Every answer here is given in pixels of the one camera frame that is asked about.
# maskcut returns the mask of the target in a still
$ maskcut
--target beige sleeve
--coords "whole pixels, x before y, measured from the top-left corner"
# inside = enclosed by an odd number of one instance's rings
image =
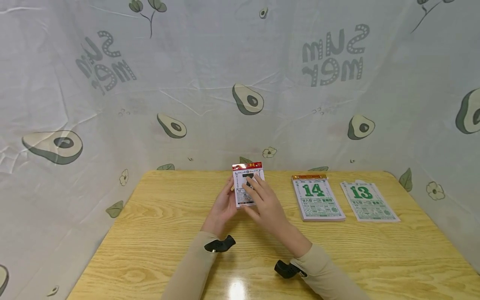
[[[303,280],[324,300],[370,300],[318,245],[314,244],[307,254],[290,263],[307,274]]]
[[[214,234],[200,231],[190,244],[177,270],[165,287],[161,300],[199,300],[217,253],[204,246],[218,240]]]

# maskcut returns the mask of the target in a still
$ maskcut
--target torn calendar page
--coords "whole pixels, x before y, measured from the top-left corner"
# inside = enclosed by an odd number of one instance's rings
[[[340,186],[360,222],[400,222],[374,183],[342,182]]]
[[[346,219],[326,175],[294,175],[292,183],[304,221],[344,221]]]
[[[248,164],[236,164],[232,165],[233,170],[233,188],[235,189],[235,199],[237,200],[237,207],[240,205],[255,205],[255,202],[252,200],[250,195],[242,187],[242,184],[246,184],[250,187],[250,184],[247,182],[247,177],[253,178],[255,174],[260,176],[261,179],[265,180],[264,168],[262,167],[261,162],[248,163]]]

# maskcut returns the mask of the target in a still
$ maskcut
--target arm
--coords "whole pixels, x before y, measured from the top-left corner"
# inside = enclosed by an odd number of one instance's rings
[[[165,287],[161,300],[199,300],[202,296],[208,273],[217,253],[205,250],[205,245],[218,240],[225,223],[237,212],[235,193],[230,190],[230,177],[208,214],[201,231],[193,239],[187,254]]]
[[[278,240],[293,254],[290,262],[307,274],[303,278],[324,300],[369,300],[367,294],[338,268],[325,250],[312,243],[293,225]]]
[[[162,300],[200,299],[208,273],[217,256],[217,253],[205,250],[204,246],[217,239],[210,232],[200,231],[197,234],[165,287]]]
[[[303,280],[313,291],[324,300],[369,300],[367,294],[334,265],[322,247],[312,245],[290,224],[270,186],[258,176],[255,180],[247,177],[254,190],[246,185],[242,187],[255,201],[258,213],[248,206],[243,206],[243,209],[296,257],[291,263],[307,274]]]

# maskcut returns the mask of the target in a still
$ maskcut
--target person's right hand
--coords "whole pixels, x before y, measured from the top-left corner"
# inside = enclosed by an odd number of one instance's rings
[[[293,256],[302,257],[310,250],[312,243],[287,220],[280,201],[268,183],[257,175],[254,177],[257,181],[246,177],[254,190],[246,184],[242,187],[255,201],[258,213],[246,205],[242,205],[243,209],[258,225],[281,242]]]
[[[255,201],[258,213],[246,205],[243,205],[242,208],[258,225],[274,237],[279,238],[280,234],[290,227],[290,222],[272,188],[260,176],[255,174],[254,177],[257,181],[246,177],[254,190],[246,184],[243,184],[242,187]]]

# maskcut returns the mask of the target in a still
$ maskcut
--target black wrist clip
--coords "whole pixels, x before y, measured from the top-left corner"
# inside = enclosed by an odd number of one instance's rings
[[[295,265],[286,264],[281,260],[278,260],[278,262],[276,263],[275,271],[285,279],[290,279],[293,276],[295,276],[297,273],[300,273],[301,277],[306,277],[307,276],[307,274],[305,274],[305,272],[298,269]]]
[[[237,242],[231,235],[228,235],[226,239],[220,241],[215,240],[205,245],[205,250],[208,252],[227,252]]]

